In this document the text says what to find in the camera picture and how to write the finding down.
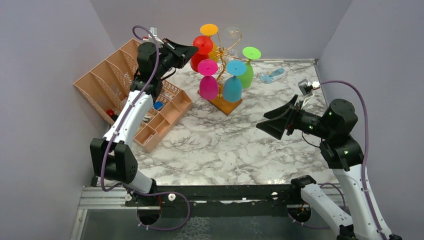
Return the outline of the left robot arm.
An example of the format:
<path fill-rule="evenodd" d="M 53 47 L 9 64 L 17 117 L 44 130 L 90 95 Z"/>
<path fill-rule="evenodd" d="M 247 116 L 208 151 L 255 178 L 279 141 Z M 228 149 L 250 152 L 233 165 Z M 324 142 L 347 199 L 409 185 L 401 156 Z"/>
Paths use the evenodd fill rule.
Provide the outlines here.
<path fill-rule="evenodd" d="M 152 109 L 163 88 L 165 73 L 181 69 L 199 51 L 196 46 L 182 45 L 167 38 L 162 43 L 143 41 L 136 49 L 136 64 L 129 95 L 123 109 L 102 138 L 94 138 L 89 146 L 93 170 L 104 180 L 117 181 L 138 193 L 144 205 L 157 200 L 156 181 L 138 169 L 130 144 L 144 117 Z"/>

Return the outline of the red wine glass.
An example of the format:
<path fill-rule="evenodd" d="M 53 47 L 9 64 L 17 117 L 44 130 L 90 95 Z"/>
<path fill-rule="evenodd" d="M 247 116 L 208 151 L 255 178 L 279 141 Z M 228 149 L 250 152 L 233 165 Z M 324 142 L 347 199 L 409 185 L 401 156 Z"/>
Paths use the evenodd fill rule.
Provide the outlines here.
<path fill-rule="evenodd" d="M 214 43 L 209 36 L 199 35 L 193 40 L 192 45 L 197 47 L 198 51 L 191 58 L 190 66 L 193 71 L 198 73 L 199 63 L 209 59 L 209 53 L 213 50 Z"/>

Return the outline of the green wine glass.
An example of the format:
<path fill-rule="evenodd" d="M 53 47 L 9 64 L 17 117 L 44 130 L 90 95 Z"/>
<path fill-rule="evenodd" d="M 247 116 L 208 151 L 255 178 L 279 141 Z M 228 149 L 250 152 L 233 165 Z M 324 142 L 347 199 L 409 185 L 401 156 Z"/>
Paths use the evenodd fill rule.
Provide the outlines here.
<path fill-rule="evenodd" d="M 254 78 L 254 70 L 251 65 L 252 60 L 258 60 L 261 58 L 262 53 L 259 49 L 253 46 L 247 46 L 242 50 L 242 54 L 247 58 L 247 61 L 244 63 L 246 67 L 246 71 L 244 74 L 238 76 L 238 79 L 241 82 L 241 86 L 243 89 L 248 89 Z"/>

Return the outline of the yellow wine glass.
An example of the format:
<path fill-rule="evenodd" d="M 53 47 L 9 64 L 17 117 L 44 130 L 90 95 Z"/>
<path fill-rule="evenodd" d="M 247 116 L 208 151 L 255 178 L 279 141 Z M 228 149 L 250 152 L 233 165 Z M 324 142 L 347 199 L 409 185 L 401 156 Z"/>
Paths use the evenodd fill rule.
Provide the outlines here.
<path fill-rule="evenodd" d="M 215 24 L 212 24 L 212 23 L 207 23 L 207 24 L 204 24 L 200 27 L 200 33 L 204 36 L 209 37 L 210 39 L 212 39 L 212 36 L 217 34 L 218 31 L 219 31 L 218 27 Z M 213 47 L 212 47 L 212 50 L 208 53 L 208 57 L 209 57 L 209 59 L 218 63 L 219 62 L 218 47 L 213 40 L 211 40 L 211 41 L 212 41 Z"/>

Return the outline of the blue wine glass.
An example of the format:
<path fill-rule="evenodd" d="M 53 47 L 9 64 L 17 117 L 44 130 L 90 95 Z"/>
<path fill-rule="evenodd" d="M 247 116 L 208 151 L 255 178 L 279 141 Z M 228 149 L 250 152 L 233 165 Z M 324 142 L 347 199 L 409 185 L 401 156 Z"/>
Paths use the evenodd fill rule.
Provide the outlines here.
<path fill-rule="evenodd" d="M 231 60 L 226 65 L 230 77 L 225 81 L 222 97 L 230 103 L 238 102 L 242 96 L 242 83 L 239 76 L 247 71 L 246 65 L 240 60 Z"/>

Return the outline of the clear wine glass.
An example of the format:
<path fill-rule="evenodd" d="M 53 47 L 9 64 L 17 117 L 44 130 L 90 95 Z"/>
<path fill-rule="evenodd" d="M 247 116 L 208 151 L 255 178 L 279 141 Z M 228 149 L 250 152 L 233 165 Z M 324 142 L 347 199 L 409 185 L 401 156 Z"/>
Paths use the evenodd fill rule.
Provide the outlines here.
<path fill-rule="evenodd" d="M 237 27 L 230 26 L 223 31 L 223 46 L 227 49 L 226 54 L 232 57 L 239 56 L 238 42 L 241 32 Z"/>

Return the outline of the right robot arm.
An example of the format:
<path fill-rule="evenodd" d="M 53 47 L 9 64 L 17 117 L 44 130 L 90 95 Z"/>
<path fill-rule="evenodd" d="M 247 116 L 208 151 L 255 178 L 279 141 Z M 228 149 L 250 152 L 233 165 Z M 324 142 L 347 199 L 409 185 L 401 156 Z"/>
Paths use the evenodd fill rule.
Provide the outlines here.
<path fill-rule="evenodd" d="M 320 138 L 320 153 L 342 188 L 348 211 L 331 200 L 310 175 L 291 180 L 289 199 L 296 204 L 308 203 L 339 240 L 399 239 L 384 221 L 369 183 L 365 155 L 350 134 L 358 121 L 354 106 L 338 98 L 322 116 L 307 112 L 302 106 L 293 97 L 285 105 L 266 112 L 265 121 L 256 127 L 276 139 L 295 130 Z"/>

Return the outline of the magenta wine glass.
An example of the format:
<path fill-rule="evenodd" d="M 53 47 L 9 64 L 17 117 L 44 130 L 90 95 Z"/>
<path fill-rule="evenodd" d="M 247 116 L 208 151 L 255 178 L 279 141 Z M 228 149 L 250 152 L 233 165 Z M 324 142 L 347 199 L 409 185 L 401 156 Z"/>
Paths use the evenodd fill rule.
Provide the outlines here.
<path fill-rule="evenodd" d="M 199 94 L 205 100 L 213 100 L 219 94 L 219 86 L 214 74 L 218 71 L 218 64 L 212 59 L 202 60 L 197 67 L 203 76 L 199 83 Z"/>

